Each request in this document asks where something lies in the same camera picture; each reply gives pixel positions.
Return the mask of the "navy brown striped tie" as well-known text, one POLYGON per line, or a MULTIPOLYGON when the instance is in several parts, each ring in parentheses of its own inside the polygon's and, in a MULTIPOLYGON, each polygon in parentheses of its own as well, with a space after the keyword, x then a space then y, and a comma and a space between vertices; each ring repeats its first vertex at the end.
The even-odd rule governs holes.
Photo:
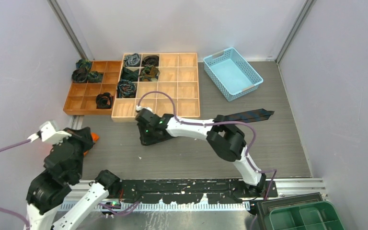
POLYGON ((239 121, 244 123, 252 123, 265 121, 270 118, 275 112, 270 110, 255 109, 230 115, 217 115, 214 118, 214 122, 225 122, 225 121, 239 121))

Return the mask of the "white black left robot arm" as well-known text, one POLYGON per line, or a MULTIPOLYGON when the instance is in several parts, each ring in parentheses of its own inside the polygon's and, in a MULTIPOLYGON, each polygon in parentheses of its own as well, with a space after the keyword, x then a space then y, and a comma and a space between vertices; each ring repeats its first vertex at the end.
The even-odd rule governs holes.
POLYGON ((89 127, 82 129, 43 128, 38 132, 43 142, 52 144, 44 159, 44 171, 30 183, 26 201, 26 230, 75 230, 99 203, 119 195, 121 179, 102 170, 85 195, 59 220, 54 217, 71 186, 80 182, 85 153, 95 144, 89 127))

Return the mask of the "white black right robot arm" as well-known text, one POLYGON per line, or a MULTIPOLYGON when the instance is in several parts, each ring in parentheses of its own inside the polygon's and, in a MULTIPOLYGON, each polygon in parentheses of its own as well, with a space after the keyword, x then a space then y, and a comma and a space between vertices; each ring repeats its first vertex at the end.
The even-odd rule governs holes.
POLYGON ((222 115, 208 120, 173 114, 158 116, 147 108, 138 111, 135 120, 142 145, 149 146, 176 137, 204 140, 219 158, 233 163, 251 196, 258 197, 265 191, 266 174, 249 153, 250 145, 245 141, 245 134, 237 127, 241 122, 229 121, 222 115))

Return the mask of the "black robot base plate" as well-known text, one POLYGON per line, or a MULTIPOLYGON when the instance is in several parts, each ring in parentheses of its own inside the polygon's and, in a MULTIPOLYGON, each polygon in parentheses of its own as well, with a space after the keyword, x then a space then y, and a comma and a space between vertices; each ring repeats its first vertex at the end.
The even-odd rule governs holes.
POLYGON ((118 191, 110 193, 111 200, 133 204, 240 204, 258 198, 278 196, 276 183, 266 181, 262 192, 257 192, 241 179, 159 179, 124 180, 118 191))

